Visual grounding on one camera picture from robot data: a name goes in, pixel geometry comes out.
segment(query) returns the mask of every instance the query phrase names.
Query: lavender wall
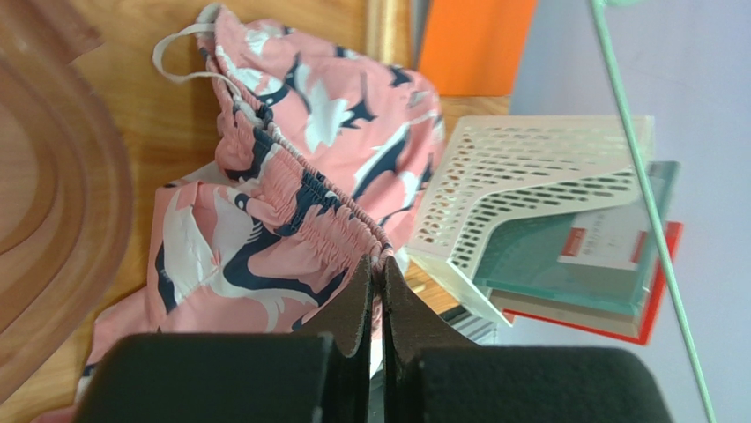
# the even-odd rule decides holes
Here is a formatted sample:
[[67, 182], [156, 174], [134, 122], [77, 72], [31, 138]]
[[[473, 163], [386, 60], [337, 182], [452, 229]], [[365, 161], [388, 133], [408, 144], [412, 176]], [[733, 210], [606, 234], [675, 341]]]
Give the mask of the lavender wall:
[[[669, 215], [686, 224], [676, 272], [718, 421], [751, 421], [751, 3], [648, 0], [607, 17], [633, 112], [656, 117], [658, 158], [683, 165]], [[614, 111], [588, 1], [539, 0], [512, 113]], [[647, 347], [525, 319], [500, 336], [626, 347], [675, 421], [705, 421], [670, 301]]]

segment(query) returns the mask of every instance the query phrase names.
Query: gathered fabric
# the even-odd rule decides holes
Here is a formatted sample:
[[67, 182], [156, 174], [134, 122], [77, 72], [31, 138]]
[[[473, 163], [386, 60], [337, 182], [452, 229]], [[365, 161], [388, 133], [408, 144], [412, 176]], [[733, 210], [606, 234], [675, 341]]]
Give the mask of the gathered fabric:
[[[186, 33], [206, 71], [170, 75], [161, 56]], [[378, 274], [404, 247], [442, 155], [439, 101], [421, 75], [273, 20], [244, 25], [212, 4], [153, 59], [176, 82], [213, 78], [220, 141], [215, 161], [157, 190], [146, 286], [97, 318], [79, 396], [130, 334], [298, 329], [363, 256]]]

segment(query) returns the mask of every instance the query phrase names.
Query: orange book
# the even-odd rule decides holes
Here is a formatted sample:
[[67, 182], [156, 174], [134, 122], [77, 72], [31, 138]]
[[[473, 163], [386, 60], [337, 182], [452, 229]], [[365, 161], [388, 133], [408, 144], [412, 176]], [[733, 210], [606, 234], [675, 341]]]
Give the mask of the orange book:
[[537, 0], [431, 3], [420, 73], [441, 95], [511, 94]]

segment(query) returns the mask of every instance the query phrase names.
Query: white fabric strap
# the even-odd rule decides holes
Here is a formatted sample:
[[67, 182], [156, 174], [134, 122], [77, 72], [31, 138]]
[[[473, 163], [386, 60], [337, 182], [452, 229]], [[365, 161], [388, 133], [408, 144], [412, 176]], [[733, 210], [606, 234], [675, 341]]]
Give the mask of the white fabric strap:
[[179, 33], [172, 33], [164, 37], [163, 39], [161, 39], [161, 41], [157, 42], [156, 46], [154, 46], [154, 51], [152, 53], [152, 62], [154, 63], [154, 67], [157, 69], [157, 71], [159, 71], [160, 74], [162, 74], [162, 76], [164, 76], [164, 78], [167, 78], [177, 84], [182, 84], [183, 82], [190, 81], [191, 79], [195, 78], [221, 79], [222, 81], [227, 83], [227, 88], [229, 88], [229, 91], [232, 92], [232, 100], [234, 100], [234, 103], [238, 105], [245, 116], [254, 125], [263, 125], [263, 121], [256, 117], [256, 113], [253, 111], [253, 108], [250, 106], [250, 104], [246, 103], [245, 100], [242, 99], [240, 88], [238, 88], [237, 85], [232, 82], [232, 79], [227, 78], [225, 75], [217, 72], [209, 72], [208, 70], [201, 72], [191, 72], [188, 75], [175, 75], [174, 73], [169, 73], [164, 70], [164, 64], [162, 63], [164, 61], [164, 52], [167, 50], [167, 47], [169, 47], [169, 44], [172, 41], [177, 40], [184, 35], [190, 35], [193, 33], [213, 33], [214, 31], [215, 25], [213, 23], [197, 23], [186, 27]]
[[216, 72], [209, 72], [209, 71], [202, 71], [202, 72], [192, 72], [188, 75], [175, 75], [174, 73], [169, 73], [166, 70], [164, 70], [164, 64], [163, 58], [164, 58], [164, 52], [167, 50], [167, 47], [169, 47], [169, 44], [184, 36], [184, 35], [190, 35], [193, 33], [213, 33], [214, 32], [214, 24], [193, 24], [191, 26], [186, 27], [179, 33], [172, 33], [166, 37], [164, 37], [161, 41], [159, 41], [156, 46], [154, 46], [154, 51], [152, 54], [152, 62], [154, 63], [154, 67], [157, 68], [157, 71], [159, 71], [160, 74], [164, 76], [164, 78], [169, 79], [170, 81], [173, 81], [177, 84], [182, 84], [183, 82], [190, 81], [191, 79], [195, 78], [219, 78], [227, 83], [227, 86], [229, 87], [229, 90], [232, 91], [233, 98], [235, 100], [241, 100], [242, 97], [240, 95], [240, 88], [237, 87], [237, 85], [232, 82], [230, 78], [227, 78], [226, 76], [216, 73]]

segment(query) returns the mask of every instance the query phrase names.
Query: green metal rod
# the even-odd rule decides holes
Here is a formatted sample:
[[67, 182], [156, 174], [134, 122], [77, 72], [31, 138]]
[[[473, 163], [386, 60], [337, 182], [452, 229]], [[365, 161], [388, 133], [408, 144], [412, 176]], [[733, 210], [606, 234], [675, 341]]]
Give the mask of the green metal rod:
[[686, 310], [683, 308], [683, 301], [680, 299], [678, 282], [675, 278], [675, 271], [673, 270], [673, 262], [670, 259], [670, 252], [667, 248], [667, 243], [665, 242], [665, 234], [663, 232], [662, 224], [660, 223], [661, 219], [659, 217], [658, 207], [655, 202], [654, 195], [652, 194], [649, 176], [644, 169], [644, 163], [642, 161], [641, 155], [639, 154], [639, 148], [636, 143], [636, 133], [634, 131], [634, 124], [631, 121], [631, 112], [626, 100], [626, 90], [624, 89], [623, 83], [621, 81], [621, 73], [618, 69], [618, 63], [615, 60], [613, 43], [611, 42], [610, 32], [607, 29], [607, 22], [605, 19], [605, 3], [606, 0], [591, 0], [592, 17], [594, 18], [595, 27], [597, 28], [600, 49], [602, 50], [603, 57], [605, 58], [607, 73], [610, 76], [610, 85], [613, 88], [613, 94], [615, 95], [615, 100], [618, 103], [618, 111], [621, 115], [623, 129], [626, 132], [628, 148], [631, 151], [631, 159], [634, 161], [636, 176], [638, 177], [639, 185], [642, 188], [644, 203], [646, 204], [647, 214], [650, 218], [652, 234], [654, 236], [655, 242], [657, 243], [662, 270], [665, 274], [665, 279], [667, 280], [667, 286], [669, 288], [671, 298], [673, 299], [675, 312], [678, 315], [680, 332], [683, 335], [683, 342], [686, 345], [688, 357], [691, 360], [691, 367], [694, 370], [696, 385], [699, 388], [699, 392], [702, 396], [704, 412], [707, 416], [707, 420], [710, 423], [716, 423], [717, 420], [715, 418], [714, 409], [712, 408], [710, 391], [707, 388], [707, 382], [704, 380], [702, 364], [699, 361], [699, 354], [696, 352], [694, 338], [691, 336], [691, 329], [688, 327], [688, 319], [686, 317]]

